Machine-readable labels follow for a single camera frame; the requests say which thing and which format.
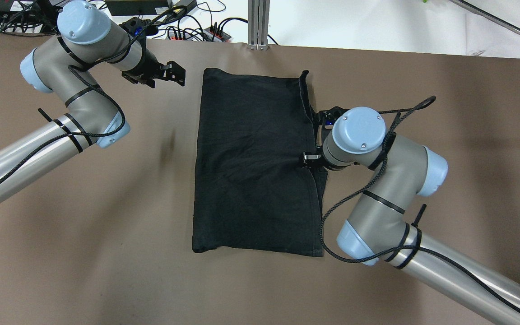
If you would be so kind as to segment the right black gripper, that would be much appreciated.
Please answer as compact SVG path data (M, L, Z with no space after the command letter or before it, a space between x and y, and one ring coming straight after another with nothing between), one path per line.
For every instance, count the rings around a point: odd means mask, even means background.
M330 171L340 171L345 166L329 162L324 157L324 142L332 131L335 122L346 113L346 109L335 106L332 109L315 112L312 111L312 125L314 128L316 149L314 152L303 152L299 157L299 164L302 168L326 168Z

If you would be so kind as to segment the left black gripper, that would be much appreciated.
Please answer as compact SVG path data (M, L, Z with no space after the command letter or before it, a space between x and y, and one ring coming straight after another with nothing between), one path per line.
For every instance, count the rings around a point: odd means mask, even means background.
M166 64L160 63L155 55L147 49L147 37L158 33L157 26L148 25L149 22L149 20L132 17L120 24L130 38L135 38L128 54L120 61L130 66L127 70L122 70L122 77L133 84L140 83L151 88L155 88L157 79L185 86L186 70L182 66L174 61Z

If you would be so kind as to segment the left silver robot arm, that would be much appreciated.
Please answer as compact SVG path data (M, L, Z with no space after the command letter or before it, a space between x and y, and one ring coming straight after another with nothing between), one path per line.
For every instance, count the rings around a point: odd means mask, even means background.
M0 151L0 203L83 150L107 148L128 134L124 112L91 68L106 62L133 84L153 88L159 79L184 86L185 69L160 63L146 47L145 33L156 21L133 22L120 26L93 4L70 1L57 18L58 34L23 59L26 82L55 94L67 112Z

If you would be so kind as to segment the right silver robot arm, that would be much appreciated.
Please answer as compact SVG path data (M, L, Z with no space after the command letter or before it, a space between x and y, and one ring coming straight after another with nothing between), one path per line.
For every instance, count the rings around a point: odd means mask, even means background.
M448 163L395 130L435 100L431 96L410 109L396 110L390 125L382 112L369 107L334 107L316 115L322 144L315 153L303 154L303 164L331 171L363 165L373 171L367 185L322 216L322 247L345 263L374 265L383 260L492 323L520 325L520 283L425 234L419 228L425 206L412 223L404 221L415 197L429 197L443 184ZM324 225L332 212L355 197L358 201L338 234L344 253L340 256L324 243Z

